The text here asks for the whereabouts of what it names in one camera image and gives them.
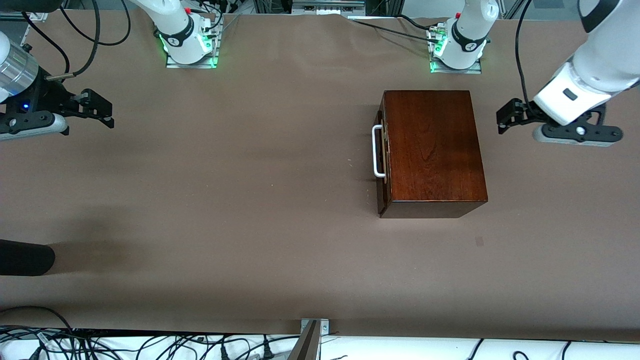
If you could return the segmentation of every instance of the wooden box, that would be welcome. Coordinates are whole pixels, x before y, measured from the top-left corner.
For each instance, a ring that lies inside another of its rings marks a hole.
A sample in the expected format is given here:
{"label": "wooden box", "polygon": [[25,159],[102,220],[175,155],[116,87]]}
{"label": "wooden box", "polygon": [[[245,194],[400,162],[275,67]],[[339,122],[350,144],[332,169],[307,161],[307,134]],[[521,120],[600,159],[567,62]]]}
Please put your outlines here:
{"label": "wooden box", "polygon": [[458,218],[487,202],[468,91],[386,91],[372,141],[381,218]]}

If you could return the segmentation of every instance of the box lid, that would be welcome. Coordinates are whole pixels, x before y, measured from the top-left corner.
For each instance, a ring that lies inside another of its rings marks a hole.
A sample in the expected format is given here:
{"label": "box lid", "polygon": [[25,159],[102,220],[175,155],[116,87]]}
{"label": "box lid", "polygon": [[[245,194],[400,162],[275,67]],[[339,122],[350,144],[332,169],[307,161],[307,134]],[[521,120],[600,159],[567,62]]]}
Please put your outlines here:
{"label": "box lid", "polygon": [[487,201],[468,91],[384,93],[391,200]]}

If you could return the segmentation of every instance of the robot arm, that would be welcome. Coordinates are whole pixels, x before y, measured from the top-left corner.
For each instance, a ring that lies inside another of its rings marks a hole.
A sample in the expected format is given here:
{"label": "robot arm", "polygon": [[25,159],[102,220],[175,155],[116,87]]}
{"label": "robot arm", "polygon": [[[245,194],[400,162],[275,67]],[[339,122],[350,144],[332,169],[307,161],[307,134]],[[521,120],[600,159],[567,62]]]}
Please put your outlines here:
{"label": "robot arm", "polygon": [[486,36],[499,12],[495,0],[466,0],[460,16],[444,23],[447,38],[435,48],[433,56],[452,69],[471,67],[482,56]]}
{"label": "robot arm", "polygon": [[[513,99],[497,112],[499,133],[514,125],[544,122],[534,131],[541,142],[610,146],[622,130],[605,126],[605,103],[640,81],[640,2],[579,0],[589,34],[553,78],[526,103]],[[597,124],[588,120],[598,115]]]}
{"label": "robot arm", "polygon": [[[174,61],[191,64],[213,49],[211,20],[187,13],[180,0],[133,0],[156,24]],[[2,11],[51,12],[61,0],[5,0]],[[112,105],[91,89],[71,94],[27,50],[0,32],[0,141],[51,133],[68,134],[65,117],[101,121],[113,128]]]}

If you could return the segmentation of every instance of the brown paper tabletop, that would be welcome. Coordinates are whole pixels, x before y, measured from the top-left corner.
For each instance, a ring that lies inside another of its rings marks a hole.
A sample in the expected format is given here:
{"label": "brown paper tabletop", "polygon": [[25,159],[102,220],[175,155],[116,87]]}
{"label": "brown paper tabletop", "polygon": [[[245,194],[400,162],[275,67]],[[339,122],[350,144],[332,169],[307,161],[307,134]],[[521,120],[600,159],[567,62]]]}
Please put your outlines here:
{"label": "brown paper tabletop", "polygon": [[[93,35],[93,13],[71,12]],[[0,238],[55,244],[52,275],[0,277],[0,305],[73,327],[341,334],[636,338],[640,328],[640,92],[609,103],[608,149],[499,136],[521,97],[515,21],[498,21],[483,74],[430,74],[426,45],[340,16],[242,16],[218,68],[165,69],[150,19],[65,82],[113,103],[115,128],[0,144]],[[377,24],[421,35],[395,19]],[[102,41],[124,34],[102,12]],[[52,13],[72,70],[91,42]],[[586,39],[527,21],[530,96]],[[41,66],[59,54],[34,31]],[[384,90],[470,90],[489,202],[457,220],[376,216],[371,126]],[[2,323],[60,326],[20,313]]]}

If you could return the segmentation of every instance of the white handle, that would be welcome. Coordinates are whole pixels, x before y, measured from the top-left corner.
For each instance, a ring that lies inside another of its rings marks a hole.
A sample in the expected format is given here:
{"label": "white handle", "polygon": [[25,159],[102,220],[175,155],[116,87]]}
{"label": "white handle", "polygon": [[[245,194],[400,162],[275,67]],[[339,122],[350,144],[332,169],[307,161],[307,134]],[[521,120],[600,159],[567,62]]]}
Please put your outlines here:
{"label": "white handle", "polygon": [[378,171],[378,150],[376,149],[376,130],[382,130],[382,125],[373,125],[371,128],[371,147],[373,149],[373,174],[376,177],[385,177],[384,172]]}

